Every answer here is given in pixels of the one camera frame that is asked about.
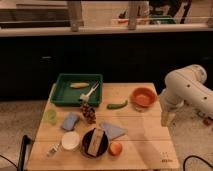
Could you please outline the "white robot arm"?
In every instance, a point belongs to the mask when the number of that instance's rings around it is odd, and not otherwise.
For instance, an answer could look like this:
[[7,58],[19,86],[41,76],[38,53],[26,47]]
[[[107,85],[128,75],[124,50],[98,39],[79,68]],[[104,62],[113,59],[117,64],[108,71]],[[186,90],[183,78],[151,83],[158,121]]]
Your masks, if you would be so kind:
[[166,126],[169,115],[187,101],[196,109],[213,119],[213,90],[204,83],[207,72],[197,64],[169,72],[165,77],[165,88],[159,95],[161,125]]

